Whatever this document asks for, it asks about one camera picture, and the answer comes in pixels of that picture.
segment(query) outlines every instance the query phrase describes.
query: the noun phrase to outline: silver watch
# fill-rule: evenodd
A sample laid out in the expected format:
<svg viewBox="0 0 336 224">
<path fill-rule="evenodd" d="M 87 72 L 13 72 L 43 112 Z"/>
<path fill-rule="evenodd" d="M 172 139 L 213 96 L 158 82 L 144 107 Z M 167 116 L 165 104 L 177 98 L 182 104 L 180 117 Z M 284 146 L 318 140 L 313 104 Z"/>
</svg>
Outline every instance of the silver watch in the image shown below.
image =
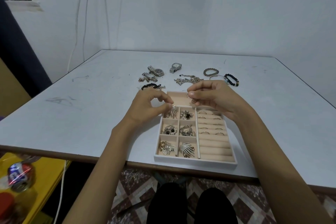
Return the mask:
<svg viewBox="0 0 336 224">
<path fill-rule="evenodd" d="M 177 70 L 180 70 L 181 67 L 182 67 L 182 64 L 174 63 L 174 64 L 171 65 L 171 69 L 169 70 L 169 72 L 175 73 Z"/>
<path fill-rule="evenodd" d="M 150 72 L 152 72 L 154 75 L 158 76 L 158 77 L 161 77 L 161 76 L 165 75 L 165 73 L 163 72 L 163 70 L 159 69 L 159 68 L 153 68 L 152 66 L 149 66 L 148 70 Z"/>
<path fill-rule="evenodd" d="M 154 75 L 150 74 L 150 73 L 143 73 L 142 76 L 148 78 L 149 80 L 152 80 L 153 82 L 157 82 L 158 81 L 157 78 Z"/>
</svg>

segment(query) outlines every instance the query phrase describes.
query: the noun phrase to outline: patterned carpet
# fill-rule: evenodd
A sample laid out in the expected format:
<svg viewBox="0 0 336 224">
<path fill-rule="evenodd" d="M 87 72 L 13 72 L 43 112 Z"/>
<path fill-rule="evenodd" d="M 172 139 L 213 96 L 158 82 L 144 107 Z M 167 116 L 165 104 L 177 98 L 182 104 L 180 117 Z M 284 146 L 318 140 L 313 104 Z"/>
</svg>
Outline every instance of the patterned carpet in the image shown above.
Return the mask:
<svg viewBox="0 0 336 224">
<path fill-rule="evenodd" d="M 168 174 L 160 175 L 167 182 L 177 181 L 180 178 Z M 150 173 L 125 169 L 118 183 L 108 223 L 146 223 L 149 199 L 154 196 L 157 185 L 157 180 Z M 195 212 L 201 193 L 207 188 L 215 187 L 222 190 L 232 203 L 239 224 L 276 223 L 261 187 L 198 178 L 190 178 L 181 186 L 185 187 L 187 191 L 188 207 L 192 213 Z M 322 194 L 316 196 L 336 223 L 336 197 Z M 132 208 L 133 205 L 140 202 L 142 202 L 141 207 Z M 125 209 L 128 210 L 122 216 L 116 216 L 117 213 Z M 194 219 L 189 214 L 187 221 L 194 223 Z"/>
</svg>

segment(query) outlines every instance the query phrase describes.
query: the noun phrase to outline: jewelry organizer tray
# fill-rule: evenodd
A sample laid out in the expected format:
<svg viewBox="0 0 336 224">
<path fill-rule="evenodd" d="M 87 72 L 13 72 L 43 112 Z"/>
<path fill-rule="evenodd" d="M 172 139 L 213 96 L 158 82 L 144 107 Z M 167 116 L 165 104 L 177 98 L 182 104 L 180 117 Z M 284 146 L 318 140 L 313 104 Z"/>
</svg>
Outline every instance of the jewelry organizer tray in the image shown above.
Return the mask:
<svg viewBox="0 0 336 224">
<path fill-rule="evenodd" d="M 187 97 L 186 92 L 167 91 L 167 94 L 173 99 L 177 112 L 174 118 L 171 116 L 165 118 L 166 114 L 161 117 L 154 161 L 198 167 L 235 168 L 237 160 L 223 115 L 211 107 L 196 107 Z M 190 112 L 192 117 L 189 120 L 183 120 L 180 118 L 183 111 Z M 168 125 L 177 128 L 176 134 L 163 133 Z M 183 136 L 181 134 L 180 129 L 185 125 L 191 126 L 195 136 Z M 164 144 L 164 142 L 170 144 L 174 151 L 168 153 L 162 148 L 160 150 L 160 144 Z M 194 156 L 183 156 L 183 153 L 179 150 L 182 143 L 189 143 L 189 146 L 194 148 Z"/>
</svg>

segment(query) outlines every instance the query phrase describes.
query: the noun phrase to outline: leg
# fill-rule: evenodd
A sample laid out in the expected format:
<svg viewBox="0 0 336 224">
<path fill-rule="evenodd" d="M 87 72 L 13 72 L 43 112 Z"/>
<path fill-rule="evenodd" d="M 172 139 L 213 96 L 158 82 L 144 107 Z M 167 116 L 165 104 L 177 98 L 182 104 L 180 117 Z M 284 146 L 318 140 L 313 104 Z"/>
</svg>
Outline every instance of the leg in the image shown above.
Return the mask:
<svg viewBox="0 0 336 224">
<path fill-rule="evenodd" d="M 186 193 L 178 184 L 163 184 L 149 205 L 147 224 L 187 224 L 187 207 Z"/>
<path fill-rule="evenodd" d="M 216 188 L 210 188 L 199 197 L 194 223 L 238 224 L 238 221 L 236 212 L 224 192 Z"/>
</svg>

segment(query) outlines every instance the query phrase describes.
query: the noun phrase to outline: electrical cable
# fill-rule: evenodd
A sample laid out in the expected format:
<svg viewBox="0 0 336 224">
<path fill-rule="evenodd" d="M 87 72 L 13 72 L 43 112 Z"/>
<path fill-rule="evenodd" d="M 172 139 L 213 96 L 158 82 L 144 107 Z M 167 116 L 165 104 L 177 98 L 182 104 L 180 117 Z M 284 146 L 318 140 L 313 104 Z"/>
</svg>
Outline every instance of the electrical cable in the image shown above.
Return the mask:
<svg viewBox="0 0 336 224">
<path fill-rule="evenodd" d="M 75 47 L 73 48 L 73 50 L 72 50 L 72 52 L 70 54 L 70 57 L 69 57 L 68 66 L 66 68 L 66 73 L 69 73 L 71 59 L 72 59 L 72 56 L 73 56 L 73 54 L 75 52 L 75 49 L 77 47 L 77 42 L 78 42 L 78 14 L 79 14 L 79 7 L 80 7 L 80 5 L 81 5 L 81 0 L 78 0 L 77 10 L 76 10 L 76 21 L 75 21 L 76 42 L 75 42 Z"/>
<path fill-rule="evenodd" d="M 83 62 L 85 61 L 85 56 L 84 56 L 84 42 L 85 42 L 85 35 L 86 35 L 86 18 L 87 18 L 87 5 L 88 5 L 88 1 L 89 1 L 89 0 L 86 0 L 86 7 L 85 7 L 85 24 L 84 24 L 83 46 L 82 46 Z"/>
<path fill-rule="evenodd" d="M 116 43 L 116 49 L 118 49 L 118 38 L 119 38 L 119 25 L 120 25 L 120 17 L 121 17 L 121 7 L 123 5 L 123 0 L 120 0 L 120 7 L 119 7 L 119 18 L 118 18 L 118 29 L 117 29 L 117 43 Z"/>
<path fill-rule="evenodd" d="M 62 181 L 61 181 L 61 195 L 59 197 L 59 203 L 58 203 L 58 208 L 57 208 L 57 213 L 56 213 L 56 216 L 55 216 L 54 224 L 56 224 L 56 222 L 57 222 L 58 214 L 59 214 L 60 209 L 61 209 L 61 203 L 62 203 L 62 197 L 63 197 L 63 187 L 64 187 L 64 176 L 65 176 L 65 171 L 67 169 L 67 162 L 68 162 L 67 160 L 64 161 L 64 169 L 63 169 Z"/>
<path fill-rule="evenodd" d="M 105 14 L 106 14 L 106 23 L 107 23 L 107 38 L 108 38 L 108 49 L 111 49 L 111 43 L 110 43 L 110 25 L 109 25 L 109 17 L 107 15 L 107 2 L 105 1 Z"/>
</svg>

